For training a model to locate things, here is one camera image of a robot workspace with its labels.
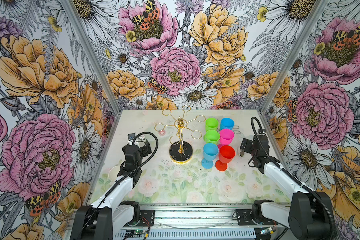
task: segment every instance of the floral tabletop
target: floral tabletop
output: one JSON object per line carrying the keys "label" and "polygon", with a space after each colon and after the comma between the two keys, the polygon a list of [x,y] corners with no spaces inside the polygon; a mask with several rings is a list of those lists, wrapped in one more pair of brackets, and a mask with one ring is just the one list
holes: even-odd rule
{"label": "floral tabletop", "polygon": [[[173,110],[172,115],[182,116],[182,110]],[[194,119],[202,114],[209,117],[232,118],[240,128],[239,134],[231,146],[236,151],[236,157],[228,164],[224,172],[215,167],[204,169],[202,148],[205,142],[202,139],[192,139],[190,132],[183,131],[184,140],[193,147],[192,159],[186,164],[177,164],[169,156],[169,138],[176,134],[174,127],[165,128],[161,136],[154,130],[154,125],[163,122],[173,124],[170,116],[163,116],[161,111],[123,111],[113,136],[110,148],[101,168],[100,177],[96,182],[91,202],[98,199],[112,185],[108,178],[110,169],[120,165],[124,159],[121,147],[127,143],[129,133],[144,131],[154,133],[159,140],[159,148],[155,156],[142,167],[142,175],[134,189],[125,197],[125,200],[138,201],[140,204],[202,204],[202,203],[252,203],[257,199],[271,199],[275,202],[290,202],[282,190],[269,178],[261,174],[256,168],[250,168],[248,161],[250,154],[245,153],[240,158],[240,144],[244,137],[253,139],[252,129],[249,127],[252,116],[259,117],[256,110],[191,110],[186,113],[185,119]],[[205,123],[191,122],[188,127],[199,130],[203,134]],[[154,148],[155,143],[151,136],[145,136]]]}

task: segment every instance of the floral wallpaper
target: floral wallpaper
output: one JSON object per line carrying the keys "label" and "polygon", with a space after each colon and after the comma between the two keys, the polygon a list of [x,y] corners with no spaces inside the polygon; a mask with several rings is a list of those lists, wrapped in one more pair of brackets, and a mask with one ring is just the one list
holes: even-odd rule
{"label": "floral wallpaper", "polygon": [[61,240],[115,114],[52,0],[0,0],[0,239]]}
{"label": "floral wallpaper", "polygon": [[[72,29],[61,1],[50,0],[52,15]],[[255,109],[315,0],[73,3],[121,109]],[[73,31],[69,37],[76,38]],[[289,98],[289,82],[279,105]]]}
{"label": "floral wallpaper", "polygon": [[360,240],[360,0],[328,2],[287,78],[264,116],[291,172],[330,196],[337,238]]}

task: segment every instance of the green cup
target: green cup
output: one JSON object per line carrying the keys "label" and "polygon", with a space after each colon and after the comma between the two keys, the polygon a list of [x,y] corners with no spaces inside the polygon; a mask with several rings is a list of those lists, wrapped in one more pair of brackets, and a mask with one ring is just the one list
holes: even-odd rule
{"label": "green cup", "polygon": [[206,143],[213,143],[216,144],[219,142],[220,134],[216,130],[208,130],[204,135],[204,141]]}
{"label": "green cup", "polygon": [[218,126],[219,126],[219,121],[216,118],[208,118],[205,121],[205,130],[206,131],[216,130]]}

